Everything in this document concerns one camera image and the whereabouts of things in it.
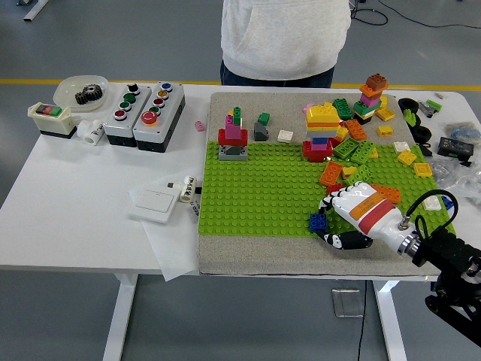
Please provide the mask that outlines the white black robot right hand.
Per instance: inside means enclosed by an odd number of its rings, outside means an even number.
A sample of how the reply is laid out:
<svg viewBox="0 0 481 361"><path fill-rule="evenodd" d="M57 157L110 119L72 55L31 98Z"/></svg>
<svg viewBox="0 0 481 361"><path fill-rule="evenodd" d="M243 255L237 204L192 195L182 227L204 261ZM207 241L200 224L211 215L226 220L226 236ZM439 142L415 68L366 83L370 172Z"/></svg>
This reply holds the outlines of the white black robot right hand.
<svg viewBox="0 0 481 361"><path fill-rule="evenodd" d="M414 225L401 211L365 182L359 181L322 199L319 213L330 209L355 227L354 231L339 234L316 231L320 238L337 249L364 249L374 240L381 240L394 252L403 253L418 238Z"/></svg>

